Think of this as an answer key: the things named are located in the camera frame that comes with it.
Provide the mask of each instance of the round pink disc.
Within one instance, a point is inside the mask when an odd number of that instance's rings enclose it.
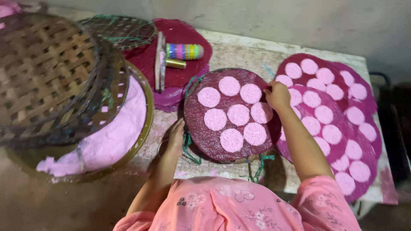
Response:
[[[251,107],[251,117],[260,124],[268,123],[273,116],[272,108],[267,103],[255,103]]]
[[[368,165],[361,161],[354,161],[350,165],[350,175],[358,182],[367,182],[371,176]]]
[[[356,189],[354,179],[346,172],[339,172],[335,175],[335,181],[338,183],[345,196],[349,196]]]
[[[342,133],[334,125],[326,125],[322,132],[323,138],[330,144],[338,144],[341,141]]]
[[[325,156],[330,154],[331,148],[330,145],[321,137],[314,137],[314,140],[317,142],[318,146],[320,146],[321,151],[323,151]]]
[[[244,128],[244,139],[249,144],[258,146],[267,139],[266,129],[259,123],[249,123]]]
[[[350,161],[348,160],[348,157],[346,155],[343,155],[340,159],[332,163],[331,167],[333,167],[337,171],[345,171],[349,165]]]
[[[360,125],[365,121],[364,113],[357,107],[350,107],[345,111],[345,113],[348,120],[355,125]]]
[[[348,71],[340,71],[340,75],[344,78],[344,82],[347,86],[351,87],[354,84],[354,77]]]
[[[301,68],[295,62],[289,62],[285,65],[285,73],[292,79],[299,79],[302,76]]]
[[[321,105],[315,108],[314,115],[323,124],[329,124],[334,119],[334,114],[329,107]]]
[[[316,118],[306,116],[302,118],[301,122],[312,136],[315,136],[318,133],[320,133],[321,125]]]
[[[283,127],[281,127],[281,136],[280,136],[280,140],[282,140],[282,141],[286,141],[286,139],[285,139],[285,133],[284,133],[284,128],[283,128]]]
[[[277,77],[275,77],[275,81],[280,82],[280,83],[284,84],[287,87],[291,87],[292,85],[294,85],[293,80],[290,77],[288,77],[286,75],[283,75],[283,74],[278,75]]]
[[[359,84],[355,83],[350,87],[351,94],[354,96],[354,98],[363,100],[367,98],[367,89]]]
[[[315,108],[321,104],[321,98],[316,92],[306,91],[302,96],[302,101],[309,107]]]
[[[224,130],[220,135],[220,144],[227,152],[238,152],[242,148],[244,138],[234,128]]]
[[[205,107],[215,107],[220,102],[220,93],[214,88],[203,88],[198,94],[197,98],[201,105]]]
[[[315,76],[325,84],[330,84],[334,81],[334,74],[328,68],[320,68]]]
[[[330,84],[326,89],[327,94],[329,94],[334,100],[340,100],[344,97],[344,92],[338,85]]]
[[[347,146],[345,147],[345,155],[350,159],[361,159],[363,150],[356,141],[348,140]]]
[[[293,108],[294,112],[296,113],[297,117],[301,120],[301,112],[295,107],[292,107],[292,108]]]
[[[227,117],[234,125],[242,126],[250,120],[250,110],[244,105],[235,104],[229,108]]]
[[[290,92],[291,100],[290,100],[290,105],[291,106],[297,106],[302,102],[302,96],[301,93],[296,90],[296,89],[288,89]]]
[[[301,69],[304,73],[315,74],[318,70],[318,65],[313,60],[306,58],[301,61]]]
[[[244,85],[240,90],[241,98],[244,102],[249,104],[255,104],[260,101],[262,95],[263,93],[261,92],[261,89],[252,83]]]
[[[360,124],[358,127],[361,133],[370,141],[374,142],[377,139],[377,132],[375,131],[374,127],[369,123]]]
[[[307,87],[315,88],[320,91],[326,90],[326,85],[320,79],[317,79],[317,78],[310,79],[307,82]]]
[[[226,76],[218,82],[218,88],[226,96],[234,96],[240,92],[240,82],[231,76]]]
[[[213,131],[219,131],[226,126],[226,113],[221,109],[209,109],[204,114],[204,123],[209,129]]]

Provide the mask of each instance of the thread spool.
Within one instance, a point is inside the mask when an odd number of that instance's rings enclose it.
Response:
[[[167,43],[166,53],[168,58],[178,60],[196,60],[204,55],[204,48],[199,44],[173,44]]]

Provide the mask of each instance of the gray wall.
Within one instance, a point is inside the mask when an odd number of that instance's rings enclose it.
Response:
[[[195,28],[364,56],[411,77],[411,0],[46,0],[98,13],[178,18]]]

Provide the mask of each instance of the pink dough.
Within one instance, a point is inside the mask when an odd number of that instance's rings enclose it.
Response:
[[[306,91],[302,96],[302,101],[312,108],[316,108],[321,104],[321,98],[313,91]]]
[[[340,75],[344,78],[344,82],[347,86],[351,87],[354,84],[355,80],[354,77],[348,71],[340,71]]]
[[[349,165],[350,161],[348,160],[348,157],[346,155],[343,155],[340,159],[332,163],[331,167],[333,167],[337,171],[345,171]]]
[[[330,84],[334,81],[334,74],[328,68],[320,68],[315,76],[325,84]]]
[[[301,61],[301,69],[304,73],[315,74],[318,70],[318,65],[313,60],[306,58]]]
[[[345,196],[349,196],[356,189],[356,183],[354,179],[346,172],[339,172],[335,175],[335,181],[340,186],[342,193]]]
[[[280,140],[282,140],[282,141],[286,141],[286,139],[285,139],[285,133],[284,133],[284,128],[283,128],[283,127],[281,127],[281,136],[280,136]]]
[[[307,87],[315,88],[320,91],[326,90],[326,85],[320,79],[317,79],[317,78],[310,79],[307,82]]]
[[[221,109],[209,109],[204,114],[204,123],[209,129],[219,131],[226,126],[226,113]]]
[[[227,152],[238,152],[242,148],[244,138],[234,128],[224,130],[220,135],[220,144]]]
[[[344,92],[336,84],[330,84],[326,89],[327,94],[329,94],[334,100],[340,100],[344,97]]]
[[[57,161],[47,157],[37,165],[37,170],[60,177],[109,167],[132,148],[144,126],[146,112],[143,89],[131,76],[126,101],[118,115],[110,124],[84,138],[78,145],[83,154],[82,160],[73,151]]]
[[[220,102],[220,93],[215,88],[203,88],[197,98],[201,105],[205,107],[215,107]]]
[[[288,77],[286,75],[283,75],[283,74],[278,75],[277,77],[275,77],[275,81],[280,82],[280,83],[284,84],[287,87],[291,87],[293,85],[293,80],[290,77]]]
[[[255,103],[251,107],[251,117],[257,123],[266,124],[273,117],[272,108],[267,103]]]
[[[322,132],[323,138],[330,144],[338,144],[341,141],[342,133],[334,125],[326,125]]]
[[[361,159],[363,156],[363,150],[357,142],[348,140],[347,146],[345,147],[345,155],[350,159]]]
[[[242,126],[250,120],[250,110],[244,105],[235,104],[229,108],[227,117],[234,125]]]
[[[299,79],[302,76],[300,66],[294,62],[285,65],[285,73],[292,79]]]
[[[359,84],[355,83],[350,87],[351,94],[354,96],[354,98],[363,100],[367,98],[367,89]]]
[[[323,124],[329,124],[334,119],[332,110],[327,106],[321,105],[314,110],[315,117]]]
[[[323,151],[325,156],[328,156],[330,154],[331,148],[330,145],[321,137],[314,137],[314,140],[317,142],[318,146],[320,146],[321,151]]]
[[[255,104],[260,101],[262,95],[263,93],[261,92],[261,89],[252,83],[244,85],[240,90],[241,98],[244,102],[249,104]]]
[[[290,105],[297,106],[302,102],[301,93],[296,89],[288,89],[291,95]]]
[[[321,125],[320,122],[311,116],[306,116],[302,118],[301,120],[302,124],[307,128],[308,132],[312,135],[315,136],[318,133],[320,133],[321,130]]]
[[[244,139],[251,145],[261,145],[267,139],[266,129],[261,124],[249,123],[244,128]]]
[[[358,182],[367,182],[371,176],[368,165],[361,161],[354,161],[350,165],[350,175]]]
[[[377,139],[377,132],[371,124],[363,123],[358,129],[369,141],[374,142]]]
[[[360,125],[365,121],[364,113],[357,107],[348,108],[345,111],[345,114],[347,115],[348,120],[355,125]]]
[[[234,96],[240,92],[240,82],[231,76],[226,76],[218,82],[218,88],[226,96]]]
[[[292,107],[294,112],[296,113],[297,117],[301,120],[301,112],[296,108],[296,107]]]

